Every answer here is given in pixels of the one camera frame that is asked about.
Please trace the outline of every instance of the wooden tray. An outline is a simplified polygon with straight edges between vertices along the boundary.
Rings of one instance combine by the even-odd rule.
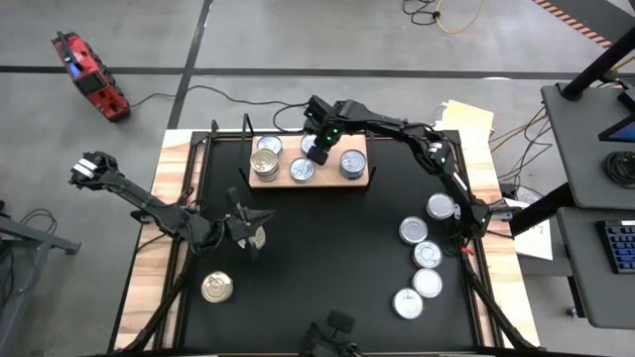
[[[297,183],[289,174],[289,165],[297,158],[305,155],[300,147],[302,135],[281,135],[283,152],[279,159],[280,174],[278,178],[271,182],[264,182],[249,168],[249,185],[252,188],[281,188],[281,187],[338,187],[338,186],[366,186],[368,184],[368,163],[364,168],[364,175],[359,179],[346,179],[339,174],[339,157],[343,152],[350,149],[359,150],[366,155],[366,137],[363,135],[344,135],[339,139],[337,145],[328,152],[328,160],[323,166],[315,164],[316,173],[313,179],[307,183]],[[257,150],[258,140],[262,136],[253,139],[251,152]]]

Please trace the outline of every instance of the red power tool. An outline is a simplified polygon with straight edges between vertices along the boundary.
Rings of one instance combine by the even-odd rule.
[[[111,122],[130,115],[130,103],[90,45],[76,33],[58,31],[53,46],[79,92]]]

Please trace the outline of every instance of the black pole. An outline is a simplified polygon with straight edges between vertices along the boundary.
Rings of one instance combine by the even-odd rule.
[[[593,82],[602,78],[614,65],[626,57],[635,49],[635,27],[631,28],[615,44],[598,57],[590,66],[579,74],[565,89],[561,89],[561,95],[567,100],[578,100],[582,93]]]

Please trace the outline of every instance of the metal can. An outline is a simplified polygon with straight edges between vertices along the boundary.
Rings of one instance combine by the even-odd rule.
[[[273,150],[262,148],[256,150],[249,160],[251,169],[258,176],[258,179],[269,182],[278,178],[280,165],[278,156]]]
[[[256,229],[256,232],[253,236],[249,237],[249,242],[256,246],[256,249],[260,250],[267,242],[267,235],[265,234],[265,228],[262,226]],[[246,242],[244,239],[238,241],[238,246],[242,249],[245,249]]]
[[[435,193],[428,199],[426,211],[436,220],[444,220],[454,214],[454,201],[445,193]]]
[[[399,236],[408,244],[418,244],[428,237],[428,225],[419,217],[406,217],[399,225]]]
[[[419,268],[436,268],[443,257],[439,246],[430,241],[417,244],[413,252],[413,260]]]
[[[291,179],[297,183],[309,182],[314,177],[315,173],[316,168],[314,167],[314,163],[312,163],[309,159],[297,158],[289,165],[289,174],[291,175]]]
[[[303,154],[305,156],[309,153],[311,147],[315,144],[316,136],[315,135],[305,135],[302,137],[300,141],[300,149],[302,149]]]
[[[264,136],[258,140],[258,149],[267,148],[271,149],[276,156],[280,158],[282,156],[282,140],[277,136]]]
[[[435,298],[441,293],[444,283],[439,273],[423,268],[413,277],[413,288],[424,298]]]
[[[223,272],[213,272],[206,276],[200,286],[200,292],[209,302],[223,302],[231,297],[234,285],[231,279]]]
[[[359,150],[346,150],[339,158],[339,173],[345,179],[359,179],[364,175],[366,156]]]
[[[424,300],[410,288],[399,290],[393,297],[393,308],[406,319],[414,319],[424,311]]]

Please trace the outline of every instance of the computer monitor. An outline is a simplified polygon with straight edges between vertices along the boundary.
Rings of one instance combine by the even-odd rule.
[[[600,141],[635,143],[635,114],[597,135]]]

